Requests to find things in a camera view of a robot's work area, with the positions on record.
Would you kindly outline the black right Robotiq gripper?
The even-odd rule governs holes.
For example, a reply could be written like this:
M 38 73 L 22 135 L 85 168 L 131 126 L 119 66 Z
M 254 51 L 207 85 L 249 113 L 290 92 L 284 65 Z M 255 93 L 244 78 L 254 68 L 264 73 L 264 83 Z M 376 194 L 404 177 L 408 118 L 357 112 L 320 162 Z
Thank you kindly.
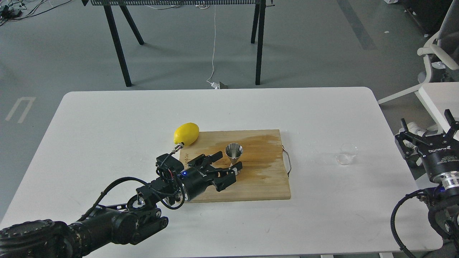
M 395 134 L 395 143 L 405 160 L 412 156 L 418 147 L 418 154 L 429 180 L 433 183 L 441 183 L 446 174 L 458 172 L 459 142 L 454 136 L 459 129 L 459 122 L 454 119 L 450 109 L 444 111 L 444 116 L 450 129 L 444 136 L 426 137 L 426 144 L 422 143 L 420 136 L 408 130 L 405 119 L 401 119 L 402 128 Z

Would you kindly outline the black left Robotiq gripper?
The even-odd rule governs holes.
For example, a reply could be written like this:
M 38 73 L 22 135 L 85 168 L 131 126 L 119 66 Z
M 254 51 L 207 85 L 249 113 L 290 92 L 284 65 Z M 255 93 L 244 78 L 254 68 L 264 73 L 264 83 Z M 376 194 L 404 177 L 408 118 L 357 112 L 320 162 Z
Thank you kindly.
M 208 186 L 214 186 L 220 192 L 236 183 L 236 176 L 240 174 L 243 163 L 237 162 L 229 168 L 211 166 L 222 157 L 223 153 L 219 151 L 208 156 L 201 154 L 187 162 L 189 168 L 178 175 L 185 191 L 185 201 L 193 200 L 205 192 Z

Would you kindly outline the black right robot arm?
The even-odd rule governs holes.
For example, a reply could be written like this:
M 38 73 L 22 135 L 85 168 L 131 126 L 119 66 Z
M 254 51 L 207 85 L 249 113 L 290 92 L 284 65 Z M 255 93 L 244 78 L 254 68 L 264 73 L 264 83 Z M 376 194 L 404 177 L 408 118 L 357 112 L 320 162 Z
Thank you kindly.
M 458 249 L 458 204 L 459 204 L 459 160 L 458 141 L 454 139 L 459 123 L 451 111 L 444 111 L 449 130 L 445 133 L 421 137 L 409 131 L 407 123 L 401 119 L 403 131 L 395 135 L 395 141 L 404 159 L 416 153 L 426 170 L 426 174 L 436 187 L 416 190 L 406 194 L 394 207 L 390 228 L 399 249 L 408 257 L 414 255 L 401 241 L 395 226 L 396 213 L 400 206 L 411 198 L 418 198 L 428 207 L 428 221 L 443 240 L 453 243 Z

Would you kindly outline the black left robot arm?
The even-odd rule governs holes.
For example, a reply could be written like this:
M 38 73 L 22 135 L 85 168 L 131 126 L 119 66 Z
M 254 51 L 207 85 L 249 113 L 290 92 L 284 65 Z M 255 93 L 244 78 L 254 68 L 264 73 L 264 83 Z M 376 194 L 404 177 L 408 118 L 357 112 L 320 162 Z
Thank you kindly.
M 157 204 L 177 210 L 208 188 L 225 190 L 236 183 L 243 168 L 239 160 L 228 168 L 215 168 L 223 152 L 201 154 L 187 163 L 173 157 L 184 146 L 156 158 L 158 177 L 146 182 L 134 177 L 119 178 L 105 188 L 93 206 L 72 224 L 50 219 L 27 221 L 1 230 L 2 258 L 81 258 L 109 244 L 136 245 L 164 230 L 169 223 Z M 126 181 L 142 184 L 126 204 L 104 206 L 100 201 Z

